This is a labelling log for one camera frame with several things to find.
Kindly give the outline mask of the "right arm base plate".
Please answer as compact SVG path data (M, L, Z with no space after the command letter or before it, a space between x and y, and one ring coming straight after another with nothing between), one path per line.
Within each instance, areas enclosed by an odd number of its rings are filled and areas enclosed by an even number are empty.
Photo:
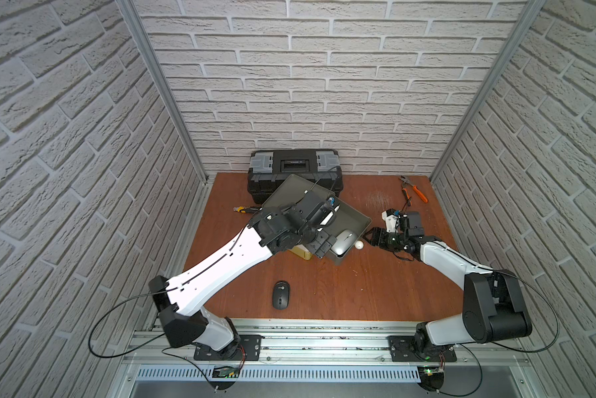
M387 342L394 363L457 361L454 347L450 345L436 346L416 336L389 336Z

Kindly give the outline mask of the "grey three-drawer storage box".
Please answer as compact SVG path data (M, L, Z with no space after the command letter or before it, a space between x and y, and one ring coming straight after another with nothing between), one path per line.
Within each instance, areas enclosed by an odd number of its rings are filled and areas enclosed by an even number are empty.
M358 241L372 223L372 219L337 196L339 210L334 222L324 228L318 226L322 217L320 208L331 196L336 195L328 188L291 175L263 203L261 210L251 220L250 226L261 237L260 245L268 248L273 254L291 250L298 245L304 247L322 230L337 237L340 232L349 229L358 236ZM341 257L330 249L323 258L329 258L336 265L340 265L352 248Z

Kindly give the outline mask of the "black computer mouse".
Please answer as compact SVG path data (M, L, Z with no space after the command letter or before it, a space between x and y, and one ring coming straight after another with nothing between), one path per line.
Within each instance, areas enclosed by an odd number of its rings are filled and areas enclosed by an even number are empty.
M288 282L281 280L275 283L272 292L272 307L277 310L285 310L289 306L291 287Z

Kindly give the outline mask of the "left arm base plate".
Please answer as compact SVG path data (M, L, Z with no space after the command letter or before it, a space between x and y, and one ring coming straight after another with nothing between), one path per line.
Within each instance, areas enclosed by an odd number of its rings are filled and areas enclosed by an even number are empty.
M257 362L260 357L261 340L263 336L257 334L239 335L220 351L214 351L210 346L199 345L193 356L195 361L241 361Z

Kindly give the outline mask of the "silver computer mouse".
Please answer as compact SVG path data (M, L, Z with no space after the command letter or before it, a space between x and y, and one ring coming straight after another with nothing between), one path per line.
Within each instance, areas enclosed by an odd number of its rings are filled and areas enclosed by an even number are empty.
M358 236L353 231L344 230L336 237L336 242L331 247L331 251L338 257L344 256L350 248L355 246L357 239Z

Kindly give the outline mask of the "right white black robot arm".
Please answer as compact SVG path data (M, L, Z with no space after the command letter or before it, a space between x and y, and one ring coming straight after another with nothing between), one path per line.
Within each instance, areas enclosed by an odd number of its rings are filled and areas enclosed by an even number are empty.
M405 214L389 209L382 218L385 227L374 227L363 235L369 245L396 257L407 253L463 291L462 313L417 325L415 350L493 343L532 333L532 320L515 274L492 270L450 248L440 238L426 235L418 212Z

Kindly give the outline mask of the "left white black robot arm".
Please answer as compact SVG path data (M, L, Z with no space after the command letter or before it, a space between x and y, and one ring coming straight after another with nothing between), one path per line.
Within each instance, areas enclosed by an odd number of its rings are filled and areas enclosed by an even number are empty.
M322 199L307 191L296 203L263 207L234 238L195 267L169 279L157 276L150 280L149 290L170 346L205 346L232 356L240 344L235 326L230 319L206 310L205 303L277 253L302 245L323 257L336 242L325 229L335 220L339 206L335 196Z

